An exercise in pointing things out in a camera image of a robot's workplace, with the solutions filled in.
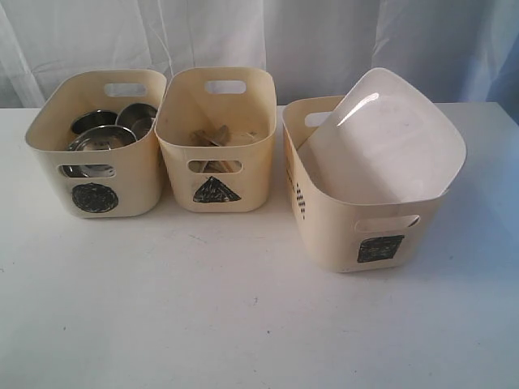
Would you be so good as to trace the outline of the stainless steel bowl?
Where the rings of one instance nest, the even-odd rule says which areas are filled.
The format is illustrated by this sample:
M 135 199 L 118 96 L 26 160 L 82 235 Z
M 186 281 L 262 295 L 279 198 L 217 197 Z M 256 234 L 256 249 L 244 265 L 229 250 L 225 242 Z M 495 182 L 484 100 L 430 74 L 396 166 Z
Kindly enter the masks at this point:
M 110 151 L 137 141 L 135 134 L 124 126 L 103 125 L 93 127 L 78 135 L 67 151 Z M 62 173 L 67 177 L 112 177 L 115 168 L 111 165 L 63 165 Z

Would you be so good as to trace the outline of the wooden chopstick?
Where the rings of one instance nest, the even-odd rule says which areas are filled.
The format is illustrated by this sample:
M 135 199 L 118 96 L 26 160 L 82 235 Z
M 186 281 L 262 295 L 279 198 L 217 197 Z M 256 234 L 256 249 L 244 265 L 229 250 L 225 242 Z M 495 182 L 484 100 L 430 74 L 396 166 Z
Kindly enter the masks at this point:
M 220 147 L 221 144 L 214 140 L 205 130 L 196 130 L 191 133 L 191 137 L 197 146 L 200 147 Z
M 241 163 L 235 160 L 214 160 L 210 166 L 215 173 L 237 173 L 242 168 Z

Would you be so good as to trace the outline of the white rectangular plate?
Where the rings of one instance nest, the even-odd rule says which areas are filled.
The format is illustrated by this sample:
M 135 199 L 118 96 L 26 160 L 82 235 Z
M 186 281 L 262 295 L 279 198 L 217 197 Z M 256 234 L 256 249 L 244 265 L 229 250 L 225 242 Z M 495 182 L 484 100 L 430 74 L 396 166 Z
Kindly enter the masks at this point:
M 418 89 L 369 70 L 298 148 L 313 183 L 347 203 L 409 203 L 442 195 L 460 172 L 458 129 Z

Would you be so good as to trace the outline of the white backdrop curtain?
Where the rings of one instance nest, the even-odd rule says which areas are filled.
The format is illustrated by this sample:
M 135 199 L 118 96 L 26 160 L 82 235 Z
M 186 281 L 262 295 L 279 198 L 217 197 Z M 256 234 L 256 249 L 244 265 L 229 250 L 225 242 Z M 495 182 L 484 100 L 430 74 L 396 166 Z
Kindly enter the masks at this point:
M 396 72 L 436 102 L 518 113 L 515 1 L 4 1 L 1 105 L 41 106 L 72 75 L 251 66 L 281 104 Z

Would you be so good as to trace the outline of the cream bin with triangle mark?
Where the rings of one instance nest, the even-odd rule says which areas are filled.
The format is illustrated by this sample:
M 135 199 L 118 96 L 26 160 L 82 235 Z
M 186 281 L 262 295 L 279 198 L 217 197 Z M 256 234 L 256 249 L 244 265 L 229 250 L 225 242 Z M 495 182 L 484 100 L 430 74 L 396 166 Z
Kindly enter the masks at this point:
M 191 133 L 227 125 L 224 147 L 197 146 Z M 192 212 L 248 212 L 268 198 L 277 126 L 272 76 L 250 67 L 201 67 L 176 74 L 155 121 L 177 203 Z M 203 173 L 205 161 L 235 160 L 237 173 Z

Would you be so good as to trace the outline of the steel table knife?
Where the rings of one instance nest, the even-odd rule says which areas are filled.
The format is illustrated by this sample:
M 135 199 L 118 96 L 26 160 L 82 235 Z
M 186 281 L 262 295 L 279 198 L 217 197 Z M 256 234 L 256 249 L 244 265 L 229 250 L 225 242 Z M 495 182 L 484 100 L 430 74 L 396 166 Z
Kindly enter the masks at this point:
M 214 138 L 215 141 L 217 141 L 218 143 L 221 144 L 220 147 L 224 147 L 229 141 L 229 129 L 228 129 L 227 125 L 223 125 L 218 130 L 215 130 L 208 134 L 210 134 Z M 211 169 L 210 162 L 211 162 L 211 160 L 205 161 L 204 164 L 202 165 L 203 173 L 214 172 Z

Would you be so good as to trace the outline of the cream bin with square mark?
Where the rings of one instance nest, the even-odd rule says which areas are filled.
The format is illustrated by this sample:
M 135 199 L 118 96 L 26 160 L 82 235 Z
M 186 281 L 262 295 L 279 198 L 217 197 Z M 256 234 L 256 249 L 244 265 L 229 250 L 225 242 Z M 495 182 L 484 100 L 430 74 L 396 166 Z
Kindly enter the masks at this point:
M 298 147 L 315 131 L 305 118 L 334 110 L 341 99 L 296 100 L 282 112 L 286 185 L 298 231 L 310 258 L 326 270 L 347 273 L 398 267 L 417 252 L 445 196 L 413 203 L 360 205 L 336 200 L 319 190 L 298 155 Z M 418 219 L 402 229 L 367 231 L 359 227 L 364 220 L 407 216 Z

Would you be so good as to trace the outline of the steel mug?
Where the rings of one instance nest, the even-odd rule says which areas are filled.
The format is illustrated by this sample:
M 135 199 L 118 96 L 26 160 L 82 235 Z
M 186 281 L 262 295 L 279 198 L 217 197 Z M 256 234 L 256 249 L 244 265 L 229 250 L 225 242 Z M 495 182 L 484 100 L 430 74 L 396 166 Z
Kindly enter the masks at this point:
M 134 103 L 125 107 L 117 116 L 115 124 L 130 130 L 137 140 L 152 129 L 157 109 L 146 103 Z
M 76 118 L 71 123 L 70 129 L 74 134 L 80 135 L 98 126 L 113 125 L 117 120 L 117 116 L 118 114 L 113 111 L 97 109 Z

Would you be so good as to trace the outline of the cream bin with circle mark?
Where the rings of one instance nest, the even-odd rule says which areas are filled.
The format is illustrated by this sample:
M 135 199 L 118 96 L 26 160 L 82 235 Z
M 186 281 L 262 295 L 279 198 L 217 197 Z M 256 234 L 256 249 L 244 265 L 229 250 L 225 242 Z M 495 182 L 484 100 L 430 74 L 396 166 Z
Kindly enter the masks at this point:
M 60 203 L 79 218 L 137 216 L 161 197 L 164 173 L 157 137 L 114 150 L 67 150 L 72 122 L 96 109 L 116 113 L 133 103 L 160 107 L 163 74 L 151 70 L 89 71 L 65 80 L 46 101 L 25 135 Z

